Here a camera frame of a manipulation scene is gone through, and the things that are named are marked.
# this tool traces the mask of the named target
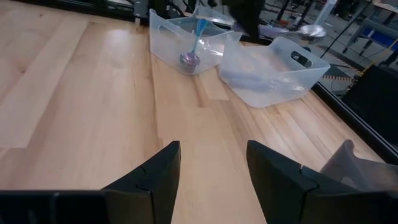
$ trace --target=black metal frame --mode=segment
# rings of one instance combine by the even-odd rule
[[[101,190],[0,190],[0,223],[171,223],[180,166],[172,141]]]
[[[96,16],[110,17],[113,19],[121,19],[125,21],[135,21],[136,18],[141,20],[141,23],[149,23],[148,8],[150,4],[155,1],[139,0],[136,2],[128,1],[131,5],[120,4],[117,2],[107,0],[14,0],[29,4],[36,4],[40,6],[53,7],[57,9],[64,9],[68,11],[75,11],[85,14],[92,14]]]

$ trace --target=black object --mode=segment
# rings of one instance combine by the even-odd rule
[[[229,25],[222,24],[219,22],[213,22],[213,24],[219,28],[224,29],[224,30],[231,30],[231,26],[229,26]],[[250,42],[250,43],[254,43],[254,44],[261,44],[261,45],[268,46],[272,43],[272,38],[263,37],[263,36],[253,37],[247,33],[242,33],[240,41],[245,41],[245,42]]]
[[[174,141],[102,190],[2,190],[0,223],[170,223],[179,178]]]
[[[333,9],[333,13],[338,14],[342,19],[347,20],[349,10],[351,9],[353,3],[354,0],[339,1],[335,6],[335,8]]]
[[[387,60],[380,63],[380,65],[390,66],[392,62],[395,62],[398,58],[398,50],[394,51]]]
[[[308,0],[308,3],[305,5],[305,9],[304,9],[303,13],[301,14],[301,20],[297,24],[297,28],[301,27],[303,25],[303,23],[305,22],[304,19],[307,16],[308,12],[310,11],[312,4],[313,4],[313,0]]]
[[[229,5],[229,13],[249,36],[258,38],[259,16],[264,4],[265,0],[245,0],[239,4]]]
[[[193,13],[193,11],[195,10],[195,6],[197,5],[197,0],[188,0],[188,3],[186,3],[185,0],[182,0],[182,2],[187,7],[185,9],[185,12]]]
[[[397,192],[360,192],[248,141],[254,190],[268,224],[397,223]]]
[[[106,17],[113,17],[117,19],[124,19],[128,21],[133,21],[136,17],[132,15],[131,12],[123,12],[120,10],[112,10],[108,11],[105,9],[102,9],[102,6],[104,2],[108,4],[107,0],[98,0],[99,2],[102,3],[91,3],[86,6],[85,3],[83,3],[84,0],[81,1],[73,1],[73,0],[15,0],[15,1],[22,1],[26,3],[31,3],[31,4],[39,4],[43,6],[48,6],[48,7],[56,7],[60,9],[66,9],[66,10],[71,10],[71,11],[77,11],[77,12],[82,12],[82,13],[87,13],[87,14],[96,14],[99,16],[106,16]],[[244,0],[223,0],[223,4],[239,4]],[[148,10],[148,3],[143,1],[143,3],[140,6],[146,6],[144,9],[144,14],[146,17],[148,16],[147,10]],[[137,12],[138,10],[141,12],[141,7],[138,8],[134,6],[135,11]],[[173,10],[168,10],[169,15],[166,17],[175,17],[177,16],[177,13],[173,13]],[[141,18],[142,24],[147,24],[148,25],[148,18]],[[224,29],[230,29],[230,27],[223,25],[223,24],[216,24],[217,26],[224,28]],[[262,45],[269,45],[272,42],[272,39],[264,38],[264,37],[253,37],[248,34],[243,34],[241,37],[242,41],[246,42],[252,42],[256,44],[262,44]],[[334,44],[334,42],[337,41],[337,38],[333,41],[333,43],[325,50],[323,57],[326,52],[330,49],[330,47]],[[341,102],[339,98],[337,98],[334,94],[332,94],[330,91],[328,91],[321,83],[316,83],[312,90],[340,117],[342,118],[359,136],[361,139],[363,139],[382,159],[384,159],[386,162],[396,164],[398,165],[398,151],[395,150],[388,142],[386,142],[378,133],[375,133],[372,128],[370,128],[361,118],[359,118],[352,110],[350,110],[344,103]]]
[[[216,7],[217,2],[215,0],[207,0],[207,5],[209,5],[210,7]]]
[[[373,65],[342,98],[383,138],[398,147],[398,72]]]

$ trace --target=cable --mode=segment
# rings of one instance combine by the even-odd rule
[[[361,15],[365,9],[367,9],[370,5],[372,4],[372,1],[369,1],[368,5],[366,7],[363,7],[362,11],[358,14]],[[325,54],[328,52],[328,50],[330,50],[331,46],[333,44],[335,44],[335,42],[337,41],[337,39],[339,39],[339,37],[341,37],[341,35],[343,35],[344,32],[346,32],[348,30],[348,28],[355,22],[355,19],[352,19],[352,21],[343,29],[343,31],[341,31],[341,33],[336,37],[336,39],[329,45],[329,47],[325,50],[325,52],[322,54],[321,58],[323,58],[323,56],[325,56]]]
[[[370,56],[367,56],[366,58],[364,58],[364,59],[363,59],[362,61],[360,61],[359,63],[362,63],[362,62],[365,61],[366,59],[369,60],[369,58],[371,58],[371,57],[377,55],[378,53],[382,52],[383,50],[384,50],[384,49],[381,49],[381,50],[379,50],[378,52],[376,52],[376,53],[374,53],[374,54],[371,54]]]

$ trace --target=wooden tabletop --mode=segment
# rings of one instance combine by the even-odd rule
[[[100,189],[180,140],[173,223],[264,223],[255,139],[320,170],[345,139],[377,155],[313,92],[255,109],[212,68],[182,75],[147,28],[0,1],[0,188]]]

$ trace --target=wood grain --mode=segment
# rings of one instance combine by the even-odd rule
[[[311,91],[251,108],[217,68],[190,77],[151,55],[146,28],[18,2],[0,9],[2,189],[100,189],[178,139],[173,223],[264,223],[247,140],[315,170],[345,139],[381,161]]]

